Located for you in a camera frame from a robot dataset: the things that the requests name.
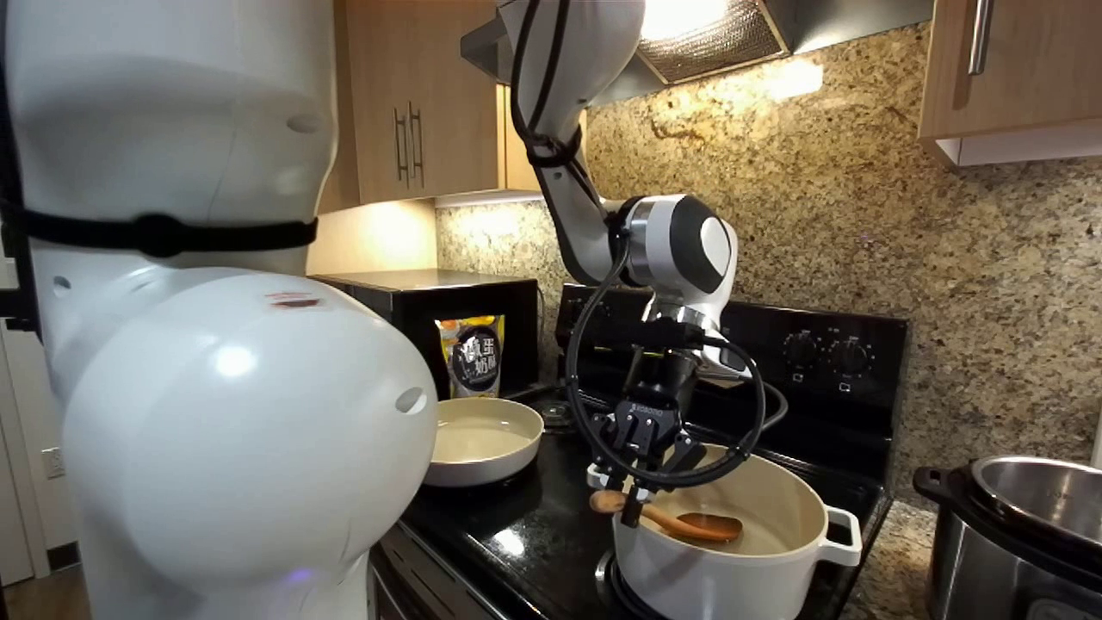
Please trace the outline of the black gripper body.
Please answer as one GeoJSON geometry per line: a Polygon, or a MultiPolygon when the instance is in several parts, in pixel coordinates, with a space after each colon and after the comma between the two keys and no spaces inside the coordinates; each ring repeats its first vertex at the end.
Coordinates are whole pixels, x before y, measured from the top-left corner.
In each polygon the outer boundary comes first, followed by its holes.
{"type": "Polygon", "coordinates": [[[724,461],[743,461],[752,448],[752,428],[731,432],[692,417],[695,385],[741,390],[752,385],[749,354],[724,335],[674,322],[639,322],[632,329],[604,329],[595,335],[622,357],[620,398],[595,415],[595,442],[614,461],[626,445],[695,448],[695,461],[709,445],[724,461]]]}

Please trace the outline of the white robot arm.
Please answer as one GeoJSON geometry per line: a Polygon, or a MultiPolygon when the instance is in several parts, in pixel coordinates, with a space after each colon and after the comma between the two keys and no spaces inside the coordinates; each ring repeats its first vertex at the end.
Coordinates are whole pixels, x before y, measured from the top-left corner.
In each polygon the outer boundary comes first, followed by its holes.
{"type": "Polygon", "coordinates": [[[436,390],[307,277],[332,0],[4,0],[38,335],[91,620],[370,620],[436,390]]]}

